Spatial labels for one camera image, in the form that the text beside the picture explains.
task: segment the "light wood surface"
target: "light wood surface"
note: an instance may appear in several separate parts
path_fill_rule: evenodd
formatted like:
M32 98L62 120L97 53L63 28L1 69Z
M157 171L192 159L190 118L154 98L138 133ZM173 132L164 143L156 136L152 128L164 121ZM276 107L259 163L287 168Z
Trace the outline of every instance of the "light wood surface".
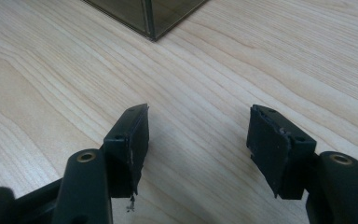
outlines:
M211 0L151 43L79 0L0 0L0 186L20 197L148 103L136 197L116 223L308 223L245 146L273 107L358 159L358 1Z

